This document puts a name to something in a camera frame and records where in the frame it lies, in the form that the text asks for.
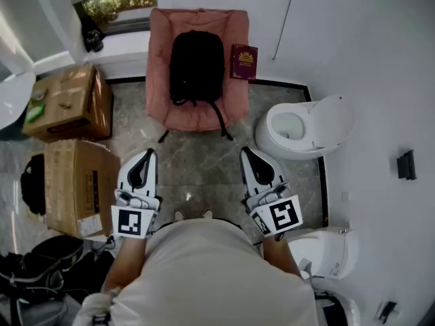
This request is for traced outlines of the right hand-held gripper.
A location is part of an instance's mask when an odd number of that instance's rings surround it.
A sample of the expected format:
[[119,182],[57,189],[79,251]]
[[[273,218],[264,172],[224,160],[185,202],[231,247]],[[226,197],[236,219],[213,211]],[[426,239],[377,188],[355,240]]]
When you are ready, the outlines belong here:
[[284,181],[278,161],[262,151],[243,147],[240,163],[243,182],[250,196],[242,204],[262,235],[282,237],[284,232],[302,225],[298,196]]

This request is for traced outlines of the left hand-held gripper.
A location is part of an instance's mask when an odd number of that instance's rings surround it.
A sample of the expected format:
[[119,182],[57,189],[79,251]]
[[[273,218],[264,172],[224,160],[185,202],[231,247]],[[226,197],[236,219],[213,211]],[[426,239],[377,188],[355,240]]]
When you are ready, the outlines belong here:
[[152,235],[160,211],[160,199],[151,198],[156,195],[156,184],[157,155],[153,149],[138,153],[122,166],[119,189],[114,192],[116,204],[111,206],[115,236],[145,239]]

